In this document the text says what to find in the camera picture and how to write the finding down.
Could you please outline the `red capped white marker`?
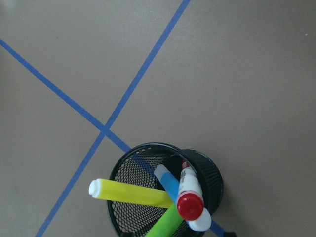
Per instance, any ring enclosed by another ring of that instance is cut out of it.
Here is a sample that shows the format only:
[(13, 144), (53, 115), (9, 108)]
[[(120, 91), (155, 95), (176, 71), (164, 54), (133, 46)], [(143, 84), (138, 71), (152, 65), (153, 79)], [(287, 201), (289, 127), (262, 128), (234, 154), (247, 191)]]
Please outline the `red capped white marker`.
[(188, 221), (198, 219), (204, 209), (202, 189), (195, 171), (186, 160), (182, 160), (177, 210)]

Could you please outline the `blue marker pen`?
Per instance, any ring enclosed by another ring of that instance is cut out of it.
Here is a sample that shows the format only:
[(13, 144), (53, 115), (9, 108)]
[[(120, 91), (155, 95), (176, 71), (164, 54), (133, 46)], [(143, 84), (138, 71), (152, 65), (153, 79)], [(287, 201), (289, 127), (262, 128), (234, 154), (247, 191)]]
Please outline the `blue marker pen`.
[(201, 185), (195, 171), (186, 161), (182, 164), (179, 180), (163, 164), (156, 167), (154, 175), (174, 202), (179, 215), (193, 231), (205, 232), (211, 227), (212, 219), (205, 207)]

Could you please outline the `yellow highlighter pen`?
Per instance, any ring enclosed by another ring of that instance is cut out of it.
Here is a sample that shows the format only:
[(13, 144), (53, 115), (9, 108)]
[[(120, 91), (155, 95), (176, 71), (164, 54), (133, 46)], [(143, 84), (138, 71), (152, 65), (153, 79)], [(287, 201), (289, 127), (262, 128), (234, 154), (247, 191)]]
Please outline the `yellow highlighter pen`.
[(91, 181), (89, 194), (95, 199), (159, 208), (169, 208), (173, 201), (166, 191), (107, 179)]

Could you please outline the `black mesh pen cup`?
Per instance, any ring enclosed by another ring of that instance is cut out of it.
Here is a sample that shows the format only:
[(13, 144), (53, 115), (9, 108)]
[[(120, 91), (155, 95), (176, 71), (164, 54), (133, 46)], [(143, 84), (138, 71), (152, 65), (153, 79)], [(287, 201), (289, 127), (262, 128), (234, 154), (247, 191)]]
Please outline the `black mesh pen cup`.
[[(197, 175), (205, 207), (214, 214), (222, 200), (223, 179), (211, 158), (196, 150), (180, 149), (166, 143), (145, 143), (129, 148), (114, 166), (110, 180), (163, 190), (154, 175), (155, 168), (163, 164), (179, 179), (184, 160)], [(118, 201), (108, 201), (107, 205), (112, 225), (120, 237), (145, 236), (166, 211), (165, 208)]]

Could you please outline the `green highlighter pen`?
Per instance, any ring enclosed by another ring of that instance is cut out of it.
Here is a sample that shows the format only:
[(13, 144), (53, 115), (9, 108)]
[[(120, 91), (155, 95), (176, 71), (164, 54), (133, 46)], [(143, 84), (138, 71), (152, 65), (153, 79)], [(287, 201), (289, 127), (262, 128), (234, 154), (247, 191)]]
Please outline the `green highlighter pen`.
[(145, 237), (171, 237), (183, 220), (175, 204), (172, 204), (146, 233)]

